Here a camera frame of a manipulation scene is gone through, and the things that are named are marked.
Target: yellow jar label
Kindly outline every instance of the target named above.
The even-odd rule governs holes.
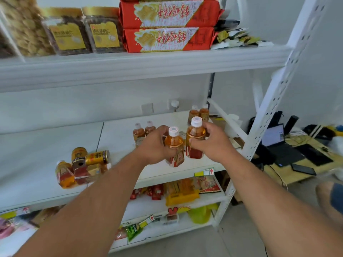
[[[78,50],[86,48],[79,26],[75,23],[53,25],[49,28],[53,33],[60,50]]]
[[[117,27],[112,21],[90,24],[96,47],[119,47]]]

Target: person's left hand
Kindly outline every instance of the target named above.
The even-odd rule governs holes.
[[[163,145],[162,138],[164,134],[168,134],[168,129],[168,126],[161,125],[159,128],[149,133],[142,144],[134,150],[134,153],[137,153],[146,165],[156,164],[166,158],[171,158],[176,155],[176,148],[172,149]]]

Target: smartphone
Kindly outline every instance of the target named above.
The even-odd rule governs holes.
[[[305,173],[305,174],[310,174],[310,175],[313,175],[313,176],[317,175],[313,168],[297,165],[297,164],[294,164],[294,163],[292,163],[291,166],[292,166],[292,169],[294,171],[302,172],[302,173]]]

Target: white shelf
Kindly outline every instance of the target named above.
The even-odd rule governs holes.
[[[0,211],[32,210],[67,203],[85,187],[62,189],[55,176],[58,160],[71,161],[75,147],[96,151],[103,123],[0,135]]]
[[[151,215],[154,215],[155,217],[166,216],[168,214],[169,208],[174,209],[174,207],[189,207],[190,209],[193,209],[207,206],[213,203],[218,203],[224,200],[227,200],[227,197],[222,189],[221,192],[200,194],[200,198],[194,201],[168,207],[166,206],[165,197],[162,197],[161,200],[151,200],[151,197],[143,195],[135,200],[129,201],[126,206],[122,223],[139,223]]]
[[[238,47],[225,50],[107,53],[0,60],[0,92],[89,85],[242,69],[282,67],[292,48]]]
[[[180,214],[180,220],[175,225],[163,225],[161,222],[153,222],[146,226],[143,231],[137,235],[130,243],[127,243],[127,238],[114,241],[112,244],[110,253],[114,251],[120,251],[133,246],[138,246],[144,243],[153,242],[159,239],[170,237],[172,235],[185,233],[194,229],[202,228],[208,225],[212,225],[214,221],[211,215],[210,220],[203,224],[194,224],[187,213]]]
[[[143,128],[147,121],[152,121],[155,126],[177,126],[180,131],[186,132],[188,111],[140,116],[122,120],[108,121],[104,123],[98,151],[109,150],[112,163],[117,163],[125,155],[135,148],[132,130],[135,123],[140,123]],[[140,174],[135,188],[147,187],[182,178],[192,177],[194,173],[214,167],[214,171],[225,168],[205,155],[202,159],[190,159],[185,156],[185,161],[177,168],[170,167],[165,161],[146,166]]]

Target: blue shorts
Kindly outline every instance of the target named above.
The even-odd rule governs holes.
[[[334,209],[343,215],[343,185],[338,183],[333,184],[330,203]]]

